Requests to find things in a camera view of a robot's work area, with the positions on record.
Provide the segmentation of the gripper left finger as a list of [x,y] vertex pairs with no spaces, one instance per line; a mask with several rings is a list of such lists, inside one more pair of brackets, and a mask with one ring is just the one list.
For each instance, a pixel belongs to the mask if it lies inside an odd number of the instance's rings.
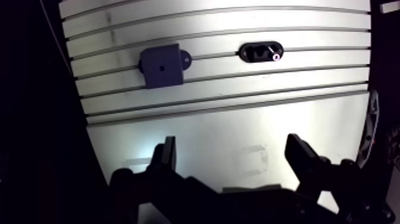
[[151,203],[170,223],[217,223],[218,194],[176,171],[176,138],[158,144],[144,172],[121,168],[110,181],[112,222],[137,223],[139,206]]

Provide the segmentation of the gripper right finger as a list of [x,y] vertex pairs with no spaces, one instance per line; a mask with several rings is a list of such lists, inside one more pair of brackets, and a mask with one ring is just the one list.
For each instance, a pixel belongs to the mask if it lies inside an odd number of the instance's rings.
[[[356,162],[343,159],[333,164],[294,133],[287,136],[285,158],[299,180],[296,193],[306,199],[305,203],[296,204],[300,214],[310,214],[312,218],[319,215],[326,223],[395,222],[393,210],[372,193]],[[332,194],[337,213],[317,203],[323,191]]]

